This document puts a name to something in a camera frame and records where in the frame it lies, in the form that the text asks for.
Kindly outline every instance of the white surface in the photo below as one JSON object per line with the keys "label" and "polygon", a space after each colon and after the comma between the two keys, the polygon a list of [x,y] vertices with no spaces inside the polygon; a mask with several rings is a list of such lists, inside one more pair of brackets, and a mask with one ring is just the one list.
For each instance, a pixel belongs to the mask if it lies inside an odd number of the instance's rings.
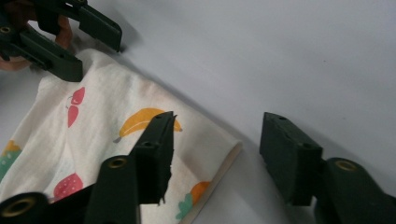
{"label": "white surface", "polygon": [[[123,28],[126,49],[114,58],[244,141],[194,223],[313,222],[309,208],[283,205],[264,170],[264,111],[291,119],[324,146],[325,158],[362,164],[396,195],[396,2],[90,3]],[[4,145],[32,104],[37,76],[0,78]]]}

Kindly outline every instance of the fabric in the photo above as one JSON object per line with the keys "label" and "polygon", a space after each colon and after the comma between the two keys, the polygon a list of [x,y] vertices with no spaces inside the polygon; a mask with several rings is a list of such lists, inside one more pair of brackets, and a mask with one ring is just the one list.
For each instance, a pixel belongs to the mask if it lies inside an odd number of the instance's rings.
{"label": "fabric", "polygon": [[32,109],[3,150],[0,201],[39,191],[55,202],[93,184],[105,159],[129,154],[151,118],[174,111],[166,203],[141,205],[142,222],[178,223],[194,210],[192,221],[235,158],[238,141],[105,54],[89,49],[78,57],[83,80],[44,77]]}

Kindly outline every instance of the yellow banana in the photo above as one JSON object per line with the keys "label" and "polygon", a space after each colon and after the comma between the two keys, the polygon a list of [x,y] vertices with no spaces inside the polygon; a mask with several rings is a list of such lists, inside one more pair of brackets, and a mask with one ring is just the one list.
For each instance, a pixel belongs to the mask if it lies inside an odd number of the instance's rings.
{"label": "yellow banana", "polygon": [[[163,112],[163,110],[157,108],[143,108],[137,111],[124,122],[119,132],[120,137],[113,142],[118,143],[122,137],[130,133],[146,129],[151,119]],[[177,120],[175,120],[174,131],[182,131],[180,123]]]}

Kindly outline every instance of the brass insert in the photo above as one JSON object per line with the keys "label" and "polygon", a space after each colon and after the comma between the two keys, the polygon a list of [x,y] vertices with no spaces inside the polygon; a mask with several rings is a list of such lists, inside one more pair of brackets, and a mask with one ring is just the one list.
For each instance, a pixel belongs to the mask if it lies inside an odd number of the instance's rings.
{"label": "brass insert", "polygon": [[124,158],[116,158],[108,163],[108,167],[112,169],[120,168],[126,164],[127,160]]}
{"label": "brass insert", "polygon": [[338,168],[343,169],[345,171],[352,172],[358,169],[356,165],[350,161],[336,161],[335,164],[338,166]]}
{"label": "brass insert", "polygon": [[3,34],[8,34],[9,32],[11,32],[11,28],[9,28],[7,26],[2,26],[2,27],[0,27],[0,32]]}
{"label": "brass insert", "polygon": [[28,197],[19,199],[7,206],[2,212],[2,217],[17,217],[31,209],[35,205],[35,198]]}

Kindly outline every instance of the red strawberry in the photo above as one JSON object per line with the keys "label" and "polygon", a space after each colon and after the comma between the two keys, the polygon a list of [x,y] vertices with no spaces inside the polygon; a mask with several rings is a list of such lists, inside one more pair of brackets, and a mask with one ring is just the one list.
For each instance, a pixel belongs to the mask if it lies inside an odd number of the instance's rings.
{"label": "red strawberry", "polygon": [[70,105],[69,111],[67,114],[67,116],[68,116],[67,127],[70,128],[70,126],[72,126],[74,121],[77,119],[77,115],[78,115],[78,107],[76,107],[75,105]]}
{"label": "red strawberry", "polygon": [[82,103],[82,100],[84,99],[85,95],[85,87],[82,87],[81,89],[75,91],[73,93],[73,98],[72,98],[72,105],[80,105]]}
{"label": "red strawberry", "polygon": [[56,185],[53,191],[53,196],[55,197],[55,201],[58,201],[81,189],[82,189],[82,181],[79,178],[79,176],[76,173],[74,173],[70,176],[67,176],[65,179],[61,180],[61,182],[59,182]]}

